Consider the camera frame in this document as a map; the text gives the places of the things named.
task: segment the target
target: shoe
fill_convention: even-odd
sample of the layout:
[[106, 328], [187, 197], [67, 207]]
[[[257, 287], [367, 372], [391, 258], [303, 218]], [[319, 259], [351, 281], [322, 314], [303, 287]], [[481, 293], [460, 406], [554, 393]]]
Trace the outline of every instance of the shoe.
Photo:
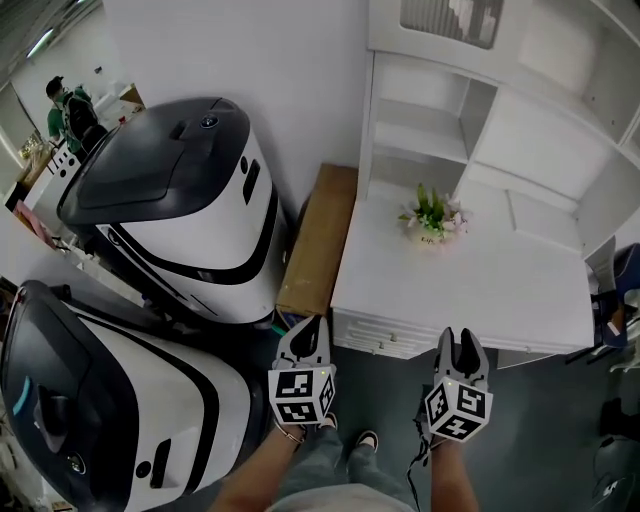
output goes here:
[[606, 436], [617, 433], [617, 424], [622, 415], [622, 400], [616, 398], [605, 402], [600, 414], [600, 435]]
[[366, 444], [373, 448], [374, 452], [378, 451], [378, 434], [376, 434], [373, 430], [365, 430], [358, 440], [356, 441], [356, 446], [360, 446], [361, 444]]
[[321, 428], [327, 428], [327, 427], [338, 430], [338, 418], [332, 412], [328, 412], [324, 421], [319, 425], [316, 425], [316, 430], [320, 430]]

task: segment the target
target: jeans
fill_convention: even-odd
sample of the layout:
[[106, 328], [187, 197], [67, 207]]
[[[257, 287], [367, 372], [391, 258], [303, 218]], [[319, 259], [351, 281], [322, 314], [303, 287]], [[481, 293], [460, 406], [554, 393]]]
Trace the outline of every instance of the jeans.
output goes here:
[[[311, 442], [314, 444], [308, 455], [286, 474], [278, 500], [309, 489], [344, 483], [336, 472], [343, 448], [338, 432], [331, 427], [321, 428]], [[414, 510], [416, 508], [409, 486], [380, 471], [376, 453], [369, 445], [359, 445], [351, 452], [347, 460], [347, 476], [350, 483], [364, 484], [406, 503]]]

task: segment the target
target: backpack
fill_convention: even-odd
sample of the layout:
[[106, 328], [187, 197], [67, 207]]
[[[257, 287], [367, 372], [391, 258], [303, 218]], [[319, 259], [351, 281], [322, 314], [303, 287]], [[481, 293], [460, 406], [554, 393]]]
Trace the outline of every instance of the backpack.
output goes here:
[[75, 92], [64, 99], [62, 119], [67, 132], [80, 143], [87, 132], [99, 124], [91, 103], [83, 100]]

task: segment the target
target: potted plant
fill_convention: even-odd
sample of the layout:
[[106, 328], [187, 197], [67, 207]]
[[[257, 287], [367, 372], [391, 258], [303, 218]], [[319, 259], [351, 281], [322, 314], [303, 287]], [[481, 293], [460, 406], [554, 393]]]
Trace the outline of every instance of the potted plant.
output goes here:
[[398, 217], [406, 221], [407, 236], [421, 247], [440, 247], [467, 232], [467, 212], [448, 196], [441, 198], [435, 189], [431, 198], [422, 183], [418, 185], [418, 207], [407, 208]]

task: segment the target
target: chair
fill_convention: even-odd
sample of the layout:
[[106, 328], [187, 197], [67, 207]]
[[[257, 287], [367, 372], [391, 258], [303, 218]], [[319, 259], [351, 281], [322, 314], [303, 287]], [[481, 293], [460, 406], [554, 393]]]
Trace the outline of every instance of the chair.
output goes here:
[[627, 328], [635, 323], [638, 308], [625, 304], [625, 295], [640, 289], [640, 244], [632, 244], [616, 254], [612, 237], [587, 259], [598, 282], [598, 293], [591, 295], [594, 322], [594, 347], [570, 355], [570, 364], [592, 355], [587, 364], [623, 350], [629, 346]]

